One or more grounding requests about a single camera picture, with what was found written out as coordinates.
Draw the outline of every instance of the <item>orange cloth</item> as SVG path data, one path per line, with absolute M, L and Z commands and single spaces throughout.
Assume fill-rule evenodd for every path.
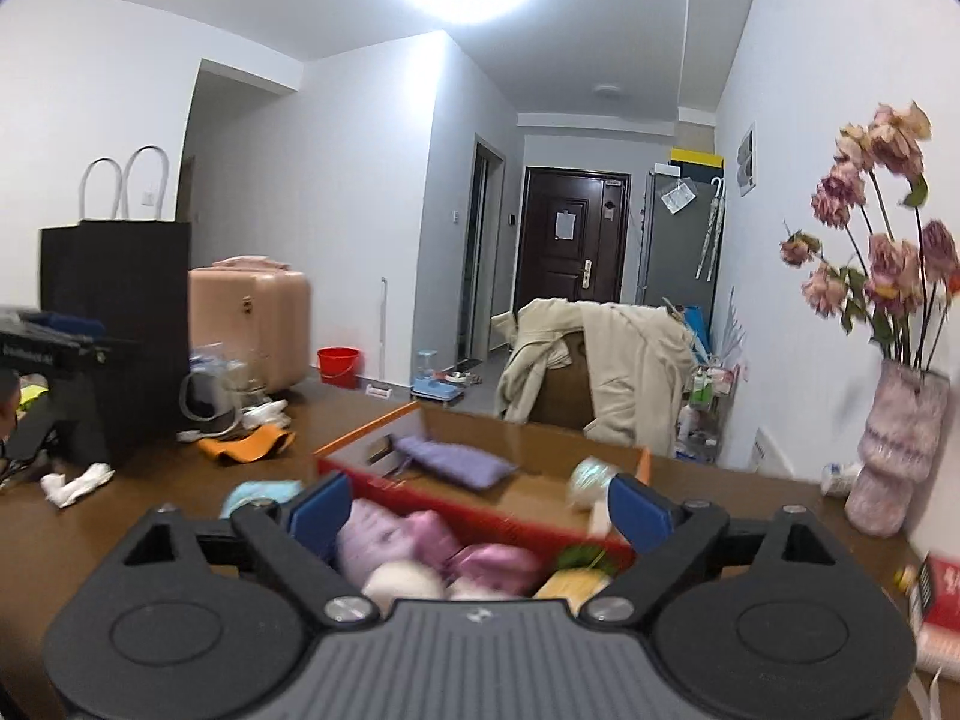
M 293 431 L 278 428 L 277 425 L 261 425 L 246 439 L 236 442 L 201 439 L 197 445 L 203 453 L 214 459 L 226 457 L 237 463 L 252 463 L 280 454 L 295 438 Z

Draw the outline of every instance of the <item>tabletop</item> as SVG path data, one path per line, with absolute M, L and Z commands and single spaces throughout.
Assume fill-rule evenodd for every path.
M 283 456 L 253 464 L 220 464 L 195 446 L 157 445 L 134 455 L 102 490 L 59 511 L 40 487 L 23 484 L 0 493 L 0 677 L 32 720 L 64 717 L 40 657 L 44 632 L 56 612 L 128 528 L 148 509 L 172 503 L 188 517 L 217 517 L 224 498 L 254 479 L 317 477 L 312 452 L 319 446 L 387 413 L 398 404 L 342 391 L 319 382 L 298 386 L 289 396 L 296 442 Z M 771 517 L 785 504 L 803 504 L 832 530 L 904 608 L 893 586 L 896 570 L 917 561 L 902 536 L 875 539 L 856 533 L 842 503 L 824 499 L 816 485 L 757 474 L 655 460 L 653 485 L 683 501 L 707 498 L 734 517 Z M 960 685 L 941 688 L 944 718 L 960 717 Z M 904 695 L 894 720 L 917 720 Z

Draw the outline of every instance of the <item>pink vase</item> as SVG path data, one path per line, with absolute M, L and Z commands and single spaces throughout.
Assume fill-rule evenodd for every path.
M 884 360 L 858 451 L 864 470 L 847 499 L 847 519 L 871 536 L 893 536 L 906 517 L 913 485 L 930 474 L 940 445 L 950 384 Z

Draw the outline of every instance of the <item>red bucket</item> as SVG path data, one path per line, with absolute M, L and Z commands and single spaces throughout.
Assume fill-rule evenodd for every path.
M 320 378 L 325 384 L 357 389 L 357 371 L 362 360 L 360 350 L 349 346 L 328 346 L 317 352 Z

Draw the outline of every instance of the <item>beige jacket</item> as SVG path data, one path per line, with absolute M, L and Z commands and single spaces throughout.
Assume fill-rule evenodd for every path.
M 496 390 L 498 415 L 525 422 L 548 363 L 563 362 L 563 336 L 583 330 L 596 416 L 584 435 L 670 455 L 694 362 L 692 333 L 666 309 L 540 299 L 520 310 L 520 327 L 511 314 L 495 317 L 493 327 L 514 348 Z

